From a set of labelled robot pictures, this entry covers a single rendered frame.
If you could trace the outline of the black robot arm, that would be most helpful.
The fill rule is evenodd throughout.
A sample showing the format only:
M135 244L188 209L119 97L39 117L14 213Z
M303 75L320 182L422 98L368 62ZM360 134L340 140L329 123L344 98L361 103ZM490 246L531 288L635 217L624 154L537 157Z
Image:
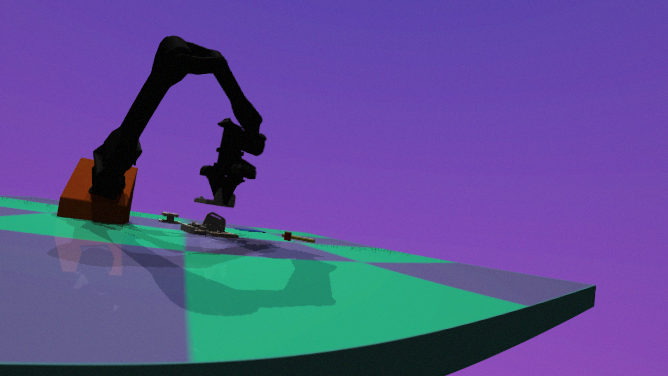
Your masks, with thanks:
M125 172L140 157L139 138L168 89L187 74L214 74L230 100L239 124L230 118L224 127L222 143L240 146L254 156L263 152L267 137L259 134L262 117L246 99L219 51L186 42L179 36L166 36L159 44L152 70L129 109L124 121L111 132L104 143L93 151L92 186L88 190L98 196L115 200L125 188Z

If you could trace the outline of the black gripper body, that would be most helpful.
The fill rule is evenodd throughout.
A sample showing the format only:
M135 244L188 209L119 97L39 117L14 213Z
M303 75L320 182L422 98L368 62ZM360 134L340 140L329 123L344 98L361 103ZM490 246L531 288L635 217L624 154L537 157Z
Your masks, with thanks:
M227 175L235 178L256 179L257 171L255 167L248 167L239 164L240 156L244 156L240 146L222 143L220 148L217 148L218 153L217 163L211 165L203 165L200 169L202 176L220 177Z

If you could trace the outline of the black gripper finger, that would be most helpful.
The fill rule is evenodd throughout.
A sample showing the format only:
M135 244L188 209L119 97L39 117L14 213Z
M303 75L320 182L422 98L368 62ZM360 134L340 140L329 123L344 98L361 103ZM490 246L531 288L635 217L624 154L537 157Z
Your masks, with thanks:
M223 204L227 205L236 187L245 180L232 176L221 176Z
M208 182L210 184L213 196L215 198L215 194L216 194L217 190L222 188L221 178L220 177L211 177L211 176L207 176L206 178L208 178Z

